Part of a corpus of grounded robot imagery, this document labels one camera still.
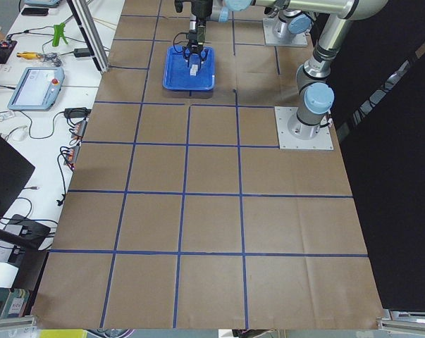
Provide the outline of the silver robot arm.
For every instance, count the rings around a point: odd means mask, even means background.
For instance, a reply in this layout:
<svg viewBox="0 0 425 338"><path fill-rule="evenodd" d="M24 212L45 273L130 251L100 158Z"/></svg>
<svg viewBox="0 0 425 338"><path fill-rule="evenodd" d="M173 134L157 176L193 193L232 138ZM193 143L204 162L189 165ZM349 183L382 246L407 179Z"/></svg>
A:
<svg viewBox="0 0 425 338"><path fill-rule="evenodd" d="M347 1L225 1L231 11L244 11L249 6L264 6L275 11L293 10L329 14L325 27L316 43L312 56L301 65L296 74L300 104L288 121L289 133L301 140L315 138L321 121L334 101L333 90L325 83L331 64L355 20L377 14L387 0Z"/></svg>
<svg viewBox="0 0 425 338"><path fill-rule="evenodd" d="M209 56L209 50L204 47L207 22L224 23L229 19L230 13L241 12L257 4L256 1L190 1L189 3L190 26L187 32L182 33L187 42L180 47L177 47L174 42L173 48L188 63L191 57L196 55L201 64ZM296 37L313 25L314 20L308 14L301 10L289 9L287 1L268 1L262 6L267 20L271 23L271 33L275 38Z"/></svg>

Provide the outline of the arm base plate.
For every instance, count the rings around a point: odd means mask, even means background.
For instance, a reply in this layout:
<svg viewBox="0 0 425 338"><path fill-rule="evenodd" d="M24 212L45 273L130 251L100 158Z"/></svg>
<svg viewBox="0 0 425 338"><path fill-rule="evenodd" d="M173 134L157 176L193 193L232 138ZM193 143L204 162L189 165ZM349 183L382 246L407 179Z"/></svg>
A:
<svg viewBox="0 0 425 338"><path fill-rule="evenodd" d="M308 42L305 32L309 25L309 19L294 19L284 23L278 18L265 18L263 19L265 45L306 47Z"/></svg>
<svg viewBox="0 0 425 338"><path fill-rule="evenodd" d="M316 126L308 126L297 118L297 107L274 107L278 146L280 150L332 151L334 150L329 126L321 127L326 118Z"/></svg>

